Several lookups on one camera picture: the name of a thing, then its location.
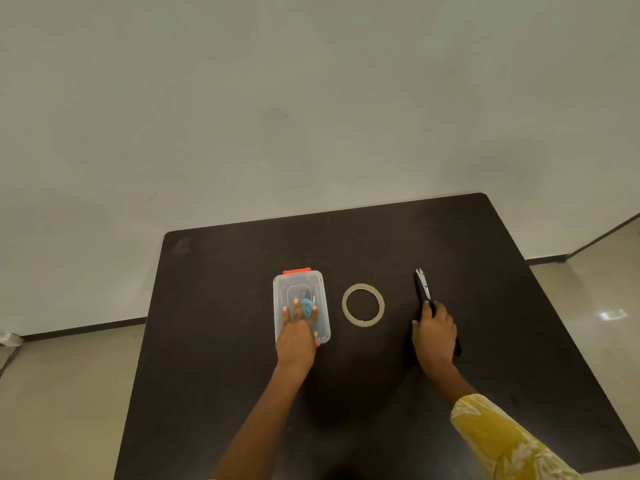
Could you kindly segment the person's left hand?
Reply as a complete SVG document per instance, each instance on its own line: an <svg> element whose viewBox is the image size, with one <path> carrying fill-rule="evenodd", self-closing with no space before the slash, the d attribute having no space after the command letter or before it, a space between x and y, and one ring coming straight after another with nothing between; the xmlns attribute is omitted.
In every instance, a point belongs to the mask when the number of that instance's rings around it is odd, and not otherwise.
<svg viewBox="0 0 640 480"><path fill-rule="evenodd" d="M306 376L316 355L317 332L303 321L282 325L276 340L279 368Z"/></svg>

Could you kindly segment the person's right hand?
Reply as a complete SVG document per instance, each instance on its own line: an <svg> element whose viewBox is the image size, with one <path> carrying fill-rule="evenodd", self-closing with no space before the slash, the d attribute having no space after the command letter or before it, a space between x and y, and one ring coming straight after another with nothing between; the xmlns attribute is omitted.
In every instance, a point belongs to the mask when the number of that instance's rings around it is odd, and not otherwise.
<svg viewBox="0 0 640 480"><path fill-rule="evenodd" d="M420 318L422 344L413 345L420 366L425 362L453 360L457 338L454 319L443 304L437 301L434 304L436 306L435 317L432 317L428 304L423 304Z"/></svg>

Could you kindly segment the clear plastic box orange latches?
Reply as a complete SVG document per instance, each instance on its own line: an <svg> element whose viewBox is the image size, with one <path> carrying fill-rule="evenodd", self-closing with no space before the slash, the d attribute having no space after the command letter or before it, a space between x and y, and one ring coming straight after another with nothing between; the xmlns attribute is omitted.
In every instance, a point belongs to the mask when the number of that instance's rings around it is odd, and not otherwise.
<svg viewBox="0 0 640 480"><path fill-rule="evenodd" d="M273 310L275 339L282 328L283 306L293 306L294 298L311 299L319 309L315 326L317 332L316 345L327 343L331 338L331 327L324 289L323 276L319 271L302 268L286 271L273 280Z"/></svg>

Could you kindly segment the black thread snips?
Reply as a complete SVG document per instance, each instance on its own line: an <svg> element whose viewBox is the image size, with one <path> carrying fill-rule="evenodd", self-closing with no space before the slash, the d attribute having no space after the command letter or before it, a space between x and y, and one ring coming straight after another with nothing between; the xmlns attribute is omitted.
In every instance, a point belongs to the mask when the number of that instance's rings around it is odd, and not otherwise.
<svg viewBox="0 0 640 480"><path fill-rule="evenodd" d="M435 317L436 306L431 300L431 295L429 292L428 284L426 282L426 277L421 268L416 268L416 270L414 271L414 279L415 279L415 285L416 285L421 303L422 304L427 303L430 308L432 317ZM462 346L461 346L460 340L456 338L453 357L459 358L461 355L462 355Z"/></svg>

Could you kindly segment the person's left forearm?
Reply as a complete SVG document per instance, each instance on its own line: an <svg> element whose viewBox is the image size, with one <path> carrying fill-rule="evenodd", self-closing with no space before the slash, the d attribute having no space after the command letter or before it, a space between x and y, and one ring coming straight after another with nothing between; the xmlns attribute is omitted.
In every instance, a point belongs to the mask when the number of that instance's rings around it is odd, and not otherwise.
<svg viewBox="0 0 640 480"><path fill-rule="evenodd" d="M278 362L258 402L216 466L214 480L271 480L287 418L310 365Z"/></svg>

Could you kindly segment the person's right forearm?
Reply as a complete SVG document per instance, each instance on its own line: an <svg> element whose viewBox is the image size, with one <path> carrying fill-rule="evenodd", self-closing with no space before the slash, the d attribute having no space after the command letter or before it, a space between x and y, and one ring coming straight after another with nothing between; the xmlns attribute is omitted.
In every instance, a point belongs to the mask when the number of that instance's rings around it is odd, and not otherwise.
<svg viewBox="0 0 640 480"><path fill-rule="evenodd" d="M425 362L421 366L427 377L436 384L451 408L461 398L477 393L476 389L464 379L452 361Z"/></svg>

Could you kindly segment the clear tape roll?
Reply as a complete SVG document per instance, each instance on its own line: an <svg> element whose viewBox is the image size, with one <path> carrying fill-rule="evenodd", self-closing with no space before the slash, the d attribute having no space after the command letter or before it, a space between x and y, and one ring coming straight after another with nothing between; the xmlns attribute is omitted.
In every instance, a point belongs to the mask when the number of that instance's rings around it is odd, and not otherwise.
<svg viewBox="0 0 640 480"><path fill-rule="evenodd" d="M370 320L365 321L365 320L357 319L356 316L354 316L349 310L348 299L350 295L352 295L352 293L354 293L357 290L366 291L371 295L373 295L373 297L375 297L377 300L378 312L375 315L375 317L373 317ZM350 286L342 296L341 306L342 306L343 315L345 316L345 318L347 318L348 322L360 328L368 328L376 325L377 323L380 322L380 320L383 318L385 313L385 300L382 297L381 293L375 287L366 283L356 283Z"/></svg>

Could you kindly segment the yellow floral sleeve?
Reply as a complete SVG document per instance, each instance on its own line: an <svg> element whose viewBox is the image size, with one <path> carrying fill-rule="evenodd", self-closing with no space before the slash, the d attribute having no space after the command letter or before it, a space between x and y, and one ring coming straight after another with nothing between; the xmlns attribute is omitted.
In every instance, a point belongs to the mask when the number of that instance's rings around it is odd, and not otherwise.
<svg viewBox="0 0 640 480"><path fill-rule="evenodd" d="M453 426L490 480L582 480L582 476L484 395L453 405Z"/></svg>

